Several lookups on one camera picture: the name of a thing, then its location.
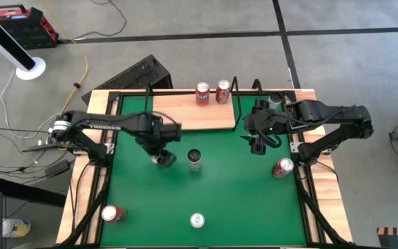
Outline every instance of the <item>red soda can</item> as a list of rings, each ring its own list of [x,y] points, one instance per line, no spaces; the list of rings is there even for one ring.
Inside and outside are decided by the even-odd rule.
[[[280,159],[275,166],[273,166],[273,176],[276,178],[282,178],[288,173],[290,173],[294,168],[294,163],[289,158],[282,158]]]
[[[221,80],[218,83],[218,88],[216,89],[216,102],[219,104],[225,104],[229,97],[229,81]]]
[[[109,223],[125,220],[126,211],[116,205],[107,205],[102,209],[102,219]]]
[[[206,106],[210,102],[210,87],[207,83],[201,82],[196,87],[196,104]]]

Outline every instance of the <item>black floor stripe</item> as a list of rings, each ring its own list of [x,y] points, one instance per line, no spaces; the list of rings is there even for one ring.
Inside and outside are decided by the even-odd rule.
[[[297,35],[352,35],[352,34],[376,34],[398,33],[398,28],[353,28],[340,30],[296,30],[287,31],[289,36]]]
[[[100,42],[147,42],[147,41],[167,41],[181,39],[213,39],[213,38],[238,38],[238,37],[269,37],[279,36],[279,31],[247,31],[247,32],[227,32],[227,33],[196,33],[179,35],[145,35],[134,37],[109,37],[109,38],[88,38],[77,40],[77,43],[100,43]]]
[[[398,33],[398,28],[356,28],[338,30],[293,30],[293,31],[247,31],[229,33],[198,33],[181,35],[144,35],[132,37],[99,37],[77,40],[81,44],[110,43],[110,42],[145,42],[145,41],[168,41],[182,39],[213,39],[213,38],[237,38],[237,37],[273,37],[273,36],[305,36],[305,35],[353,35],[353,34],[376,34],[376,33]]]
[[[297,76],[297,69],[296,64],[294,63],[293,54],[291,52],[290,41],[286,35],[287,31],[285,29],[285,22],[283,21],[281,7],[279,6],[278,0],[272,1],[274,5],[274,11],[276,12],[279,31],[281,32],[283,50],[285,51],[285,58],[287,59],[288,69],[290,70],[292,84],[295,89],[299,89],[301,87],[301,83],[299,82],[299,77]]]

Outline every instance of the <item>wooden frame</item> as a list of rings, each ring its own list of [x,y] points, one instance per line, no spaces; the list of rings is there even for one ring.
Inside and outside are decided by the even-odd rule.
[[[175,92],[185,92],[191,91],[194,92],[194,89],[154,89],[153,92],[161,92],[161,93],[175,93]],[[241,89],[240,91],[253,91],[256,92],[256,89]],[[297,100],[315,100],[316,93],[312,89],[265,89],[264,91],[294,91],[296,94]],[[88,113],[98,113],[105,114],[107,110],[108,97],[110,92],[124,92],[124,93],[144,93],[144,89],[133,89],[133,90],[94,90],[91,95],[91,100],[88,105],[87,112]],[[117,100],[113,102],[113,106],[111,109],[111,113],[116,113],[117,108]],[[99,142],[101,140],[102,132],[98,130],[84,130],[84,133],[89,136],[94,141]],[[306,142],[313,142],[320,137],[325,135],[325,129],[323,127],[319,127],[313,131],[304,132],[304,139]],[[321,156],[319,161],[329,165],[334,168],[332,163],[331,156]],[[78,156],[75,161],[75,166],[73,168],[73,174],[71,178],[71,187],[73,189],[73,198],[76,195],[76,184],[81,175],[82,169],[87,164],[88,158],[87,156]],[[81,218],[85,215],[88,206],[88,200],[91,193],[91,185],[93,182],[94,176],[94,167],[88,167],[82,176],[79,193],[78,193],[78,205],[75,210],[75,222],[78,224]],[[312,178],[314,179],[314,188],[316,190],[317,201],[319,202],[319,209],[325,216],[325,218],[329,221],[331,226],[339,233],[341,237],[343,237],[347,241],[352,241],[350,228],[348,225],[348,220],[346,219],[345,210],[343,207],[343,201],[341,198],[341,193],[339,189],[339,185],[336,180],[336,176],[324,169],[323,167],[317,167],[316,165],[312,167]],[[103,177],[100,177],[98,182],[98,189],[103,183]],[[92,222],[90,224],[90,232],[88,233],[88,243],[95,242],[95,231],[97,226],[97,221],[99,219],[99,208],[94,213]],[[313,214],[309,211],[307,207],[307,215],[310,223],[310,231],[312,235],[313,242],[318,242],[319,237],[316,229],[316,223]],[[64,206],[64,211],[62,214],[61,225],[59,227],[59,232],[57,236],[57,243],[61,243],[63,240],[67,239],[69,234],[71,233],[72,226],[72,207],[70,200],[70,190],[67,194],[66,204]]]

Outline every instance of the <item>yellow cable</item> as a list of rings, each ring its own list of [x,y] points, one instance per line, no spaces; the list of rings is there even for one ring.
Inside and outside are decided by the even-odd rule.
[[[59,24],[59,26],[61,26],[62,32],[65,34],[65,36],[67,37],[67,39],[71,40],[72,43],[74,43],[78,49],[81,51],[82,56],[84,57],[84,61],[86,64],[86,71],[84,72],[84,75],[82,76],[82,78],[77,82],[79,85],[82,85],[82,82],[86,79],[87,77],[87,73],[88,73],[88,62],[87,62],[87,56],[86,53],[84,52],[84,49],[82,49],[82,47],[74,40],[70,38],[70,35],[68,35],[66,29],[62,26],[61,22],[59,21],[59,18],[55,15],[55,13],[53,12],[53,10],[48,6],[48,4],[44,1],[41,0],[42,5],[44,5],[44,7],[46,7],[46,9],[49,11],[49,13],[52,15],[53,19]],[[70,103],[70,100],[73,98],[75,92],[76,92],[76,86],[73,87],[72,92],[70,93],[70,95],[67,98],[66,103],[64,104],[64,106],[62,107],[61,113],[63,113],[66,109],[68,104]]]

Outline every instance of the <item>can lid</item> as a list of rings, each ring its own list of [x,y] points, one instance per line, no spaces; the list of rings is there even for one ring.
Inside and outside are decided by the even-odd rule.
[[[200,160],[200,151],[197,149],[192,149],[188,151],[188,159],[192,162],[197,162]]]
[[[269,99],[274,103],[280,103],[282,101],[282,97],[278,93],[273,93],[269,96]]]
[[[10,222],[10,220],[9,219],[4,219],[3,220],[3,234],[2,234],[2,236],[3,237],[7,236],[10,233],[10,231],[12,231],[12,229],[13,229],[13,224]]]
[[[201,213],[194,213],[190,217],[190,223],[194,228],[201,228],[205,224],[204,215]]]
[[[284,159],[281,159],[281,167],[284,170],[292,171],[293,167],[294,167],[294,163],[291,159],[284,158]]]
[[[198,89],[200,92],[206,92],[206,91],[208,91],[209,88],[210,88],[210,87],[209,87],[208,84],[205,83],[205,82],[201,82],[201,83],[199,83],[198,86],[197,86],[197,89]]]
[[[218,86],[219,86],[220,89],[223,89],[223,90],[228,89],[229,88],[229,81],[228,80],[221,80],[221,81],[219,81]]]
[[[102,219],[105,221],[112,221],[116,217],[116,207],[107,205],[102,210]]]

